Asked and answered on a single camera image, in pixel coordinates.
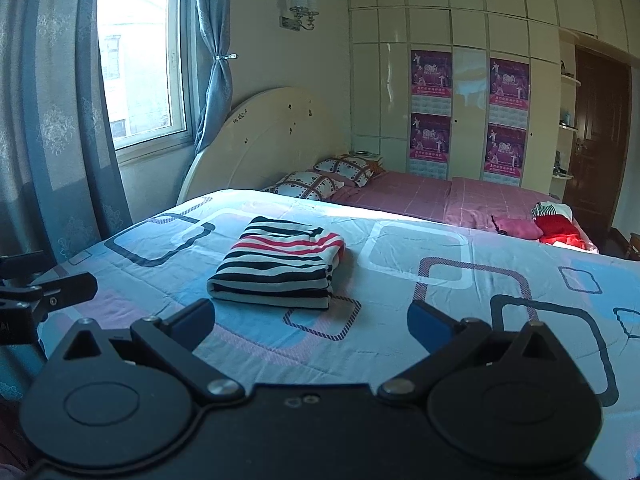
bedspread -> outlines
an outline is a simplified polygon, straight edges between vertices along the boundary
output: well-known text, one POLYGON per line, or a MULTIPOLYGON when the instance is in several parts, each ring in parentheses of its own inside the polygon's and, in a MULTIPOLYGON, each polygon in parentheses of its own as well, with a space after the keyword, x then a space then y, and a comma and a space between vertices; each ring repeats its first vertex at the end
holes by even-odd
POLYGON ((343 187, 330 202, 442 222, 451 183, 387 171, 364 187, 343 187))
POLYGON ((640 267, 608 256, 386 212, 224 190, 140 222, 50 271, 47 277, 92 272, 98 292, 39 327, 47 353, 81 317, 124 328, 207 297, 207 279, 257 216, 322 226, 344 238, 335 295, 324 311, 214 300, 215 328, 195 351, 207 363, 247 388, 258 381, 377 388, 428 355, 409 326, 418 322, 408 316, 414 298, 496 329, 519 330, 539 319, 604 406, 588 464, 605 480, 640 474, 640 267))
POLYGON ((557 202, 549 195, 515 186, 454 177, 444 211, 447 224, 495 233, 491 215, 532 218, 538 202, 557 202))

screw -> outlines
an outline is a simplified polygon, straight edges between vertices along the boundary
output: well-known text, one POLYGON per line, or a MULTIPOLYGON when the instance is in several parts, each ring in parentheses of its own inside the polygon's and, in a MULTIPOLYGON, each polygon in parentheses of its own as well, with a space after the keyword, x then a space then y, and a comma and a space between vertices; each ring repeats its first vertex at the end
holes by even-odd
POLYGON ((317 404, 318 402, 320 402, 320 397, 316 394, 305 395, 304 397, 302 397, 302 401, 306 402, 307 404, 317 404))
POLYGON ((409 379, 391 379, 382 385, 382 390, 389 395, 408 395, 414 392, 415 384, 409 379))
POLYGON ((217 397, 233 395, 237 393, 239 389, 240 384, 231 379, 216 379, 207 384, 209 393, 217 397))
POLYGON ((299 408, 302 406, 302 399, 300 397, 289 397, 289 399, 284 399, 284 405, 288 408, 299 408))

striped sweater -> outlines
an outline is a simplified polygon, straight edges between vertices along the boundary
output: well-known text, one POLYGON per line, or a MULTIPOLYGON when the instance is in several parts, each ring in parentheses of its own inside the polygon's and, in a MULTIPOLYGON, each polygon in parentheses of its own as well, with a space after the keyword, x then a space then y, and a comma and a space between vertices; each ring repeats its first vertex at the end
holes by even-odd
POLYGON ((328 308, 344 239, 321 227, 251 220, 207 282, 218 300, 288 308, 328 308))

building outside window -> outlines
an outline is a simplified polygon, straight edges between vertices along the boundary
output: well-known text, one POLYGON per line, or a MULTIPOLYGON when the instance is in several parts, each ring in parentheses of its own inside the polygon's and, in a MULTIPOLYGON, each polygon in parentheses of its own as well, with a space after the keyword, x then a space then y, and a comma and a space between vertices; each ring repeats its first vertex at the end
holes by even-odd
POLYGON ((186 131, 180 0, 98 0, 97 21, 116 149, 186 131))

pink bed sheet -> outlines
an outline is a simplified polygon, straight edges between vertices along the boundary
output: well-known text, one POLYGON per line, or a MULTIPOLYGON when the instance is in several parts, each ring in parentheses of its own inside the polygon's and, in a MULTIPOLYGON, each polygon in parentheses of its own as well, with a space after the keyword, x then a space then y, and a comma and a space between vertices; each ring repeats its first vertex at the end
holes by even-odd
POLYGON ((387 171, 365 187, 343 187, 330 202, 444 222, 451 183, 387 171))
MULTIPOLYGON (((495 233, 492 215, 532 219, 531 210, 538 202, 558 200, 521 187, 454 177, 444 211, 444 223, 495 233)), ((587 251, 597 253, 597 247, 575 219, 573 224, 580 232, 587 251)))

